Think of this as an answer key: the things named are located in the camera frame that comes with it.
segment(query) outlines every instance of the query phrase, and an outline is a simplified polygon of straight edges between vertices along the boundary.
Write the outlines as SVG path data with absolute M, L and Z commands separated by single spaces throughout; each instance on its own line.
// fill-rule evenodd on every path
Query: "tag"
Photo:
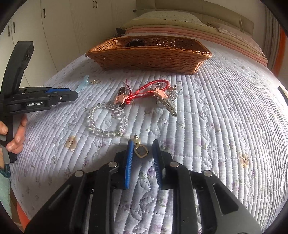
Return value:
M 165 91 L 161 90 L 161 89 L 158 89 L 158 88 L 155 88 L 155 90 L 153 91 L 153 93 L 163 99 L 163 98 L 168 98 L 168 95 L 165 93 Z
M 127 98 L 129 98 L 129 96 L 123 93 L 115 98 L 114 104 L 122 105 Z

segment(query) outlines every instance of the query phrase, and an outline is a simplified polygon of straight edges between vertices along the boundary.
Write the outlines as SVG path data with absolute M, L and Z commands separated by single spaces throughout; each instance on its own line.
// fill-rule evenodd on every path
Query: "folded blanket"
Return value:
M 251 51 L 256 53 L 256 55 L 258 55 L 259 57 L 267 59 L 261 49 L 259 50 L 259 48 L 254 48 L 250 44 L 247 44 L 246 42 L 238 38 L 235 38 L 233 36 L 220 33 L 218 29 L 207 26 L 207 25 L 202 26 L 202 25 L 198 25 L 198 24 L 194 24 L 190 22 L 184 22 L 184 21 L 144 18 L 144 19 L 138 19 L 138 20 L 131 20 L 125 23 L 122 29 L 129 30 L 129 29 L 134 29 L 137 27 L 146 28 L 147 26 L 159 27 L 159 25 L 161 25 L 161 27 L 165 26 L 165 27 L 170 27 L 170 28 L 181 28 L 181 29 L 186 29 L 186 30 L 193 29 L 193 30 L 197 30 L 198 32 L 209 33 L 211 36 L 218 37 L 224 41 L 227 41 L 227 42 L 233 41 L 234 43 L 236 43 L 236 45 L 239 45 L 244 50 L 246 48 L 250 49 Z
M 166 28 L 166 27 L 147 27 L 147 28 L 138 28 L 138 29 L 128 29 L 126 31 L 126 34 L 129 33 L 172 33 L 172 34 L 177 34 L 181 36 L 190 36 L 190 37 L 196 37 L 196 38 L 201 38 L 205 39 L 207 41 L 215 42 L 221 45 L 224 45 L 230 49 L 236 50 L 253 60 L 263 64 L 264 66 L 267 66 L 267 59 L 262 58 L 258 55 L 255 55 L 252 51 L 247 51 L 242 49 L 241 47 L 234 45 L 232 43 L 223 41 L 217 37 L 213 37 L 210 35 L 205 34 L 205 32 L 194 32 L 192 30 L 185 30 L 185 29 L 178 29 L 178 28 Z

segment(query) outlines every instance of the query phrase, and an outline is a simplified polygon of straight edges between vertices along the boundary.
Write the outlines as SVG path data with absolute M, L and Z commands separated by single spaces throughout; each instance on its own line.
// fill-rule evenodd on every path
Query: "pink blanket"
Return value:
M 237 47 L 229 42 L 222 41 L 219 38 L 210 36 L 205 34 L 205 32 L 200 33 L 200 32 L 194 32 L 191 30 L 184 30 L 184 29 L 177 29 L 177 28 L 165 28 L 165 27 L 147 27 L 147 28 L 138 28 L 138 29 L 128 29 L 126 30 L 126 34 L 128 33 L 170 33 L 170 34 L 177 34 L 181 36 L 189 36 L 189 37 L 196 37 L 196 38 L 201 38 L 207 41 L 215 42 L 218 44 L 221 44 L 223 46 L 226 46 L 232 50 L 236 50 L 253 60 L 263 64 L 264 66 L 267 66 L 267 59 L 261 58 L 255 54 L 252 54 L 251 52 L 244 50 L 240 47 Z

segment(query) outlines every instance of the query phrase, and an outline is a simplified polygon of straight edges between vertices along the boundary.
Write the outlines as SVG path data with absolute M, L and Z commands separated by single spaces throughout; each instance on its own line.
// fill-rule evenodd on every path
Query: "sleeve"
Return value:
M 5 164 L 5 169 L 0 169 L 0 201 L 11 217 L 9 164 Z

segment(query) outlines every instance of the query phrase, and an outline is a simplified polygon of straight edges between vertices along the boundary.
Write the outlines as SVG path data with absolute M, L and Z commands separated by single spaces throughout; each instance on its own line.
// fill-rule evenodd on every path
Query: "wicker basket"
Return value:
M 125 47 L 133 39 L 141 39 L 145 46 Z M 157 70 L 192 74 L 212 56 L 199 41 L 186 37 L 131 36 L 117 37 L 92 48 L 86 56 L 104 70 Z

